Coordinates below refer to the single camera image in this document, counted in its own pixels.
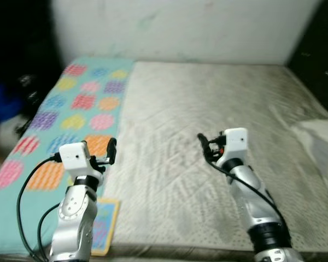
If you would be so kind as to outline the black backpack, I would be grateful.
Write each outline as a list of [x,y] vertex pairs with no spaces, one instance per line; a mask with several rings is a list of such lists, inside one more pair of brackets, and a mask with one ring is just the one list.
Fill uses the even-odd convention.
[[24,118],[21,126],[15,131],[19,136],[27,132],[44,98],[49,93],[49,79],[45,75],[24,74],[16,78],[17,93],[21,97],[22,108],[20,115]]

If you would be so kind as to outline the black tufted headboard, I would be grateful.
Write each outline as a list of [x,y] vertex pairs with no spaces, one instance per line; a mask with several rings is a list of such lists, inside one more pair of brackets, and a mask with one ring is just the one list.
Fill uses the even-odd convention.
[[287,67],[328,111],[328,0],[321,0]]

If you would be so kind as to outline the grey quilted mattress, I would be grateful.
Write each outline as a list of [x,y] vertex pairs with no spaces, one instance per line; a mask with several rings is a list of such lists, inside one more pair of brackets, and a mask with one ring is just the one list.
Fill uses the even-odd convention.
[[137,62],[103,195],[120,210],[109,260],[252,262],[226,177],[197,134],[249,132],[247,160],[306,262],[328,262],[328,188],[291,126],[328,112],[279,65]]

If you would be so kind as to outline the black fabric cabinet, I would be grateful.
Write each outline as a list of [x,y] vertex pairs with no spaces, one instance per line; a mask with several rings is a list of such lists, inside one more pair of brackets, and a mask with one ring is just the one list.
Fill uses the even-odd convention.
[[33,75],[54,83],[62,73],[52,0],[0,0],[0,80]]

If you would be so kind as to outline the blue yellow-edged children's book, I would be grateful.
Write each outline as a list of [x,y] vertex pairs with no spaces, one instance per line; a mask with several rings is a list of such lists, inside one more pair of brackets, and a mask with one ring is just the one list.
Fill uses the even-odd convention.
[[116,199],[98,200],[97,216],[92,226],[91,255],[102,257],[109,252],[120,203]]

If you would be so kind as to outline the teal towel with colourful shapes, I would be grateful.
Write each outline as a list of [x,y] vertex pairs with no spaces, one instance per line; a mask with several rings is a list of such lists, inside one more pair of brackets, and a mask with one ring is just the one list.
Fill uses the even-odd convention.
[[135,64],[80,57],[64,70],[0,168],[0,254],[27,254],[17,229],[17,199],[26,240],[36,247],[40,217],[66,195],[73,179],[62,164],[49,161],[60,146],[86,141],[91,155],[106,156]]

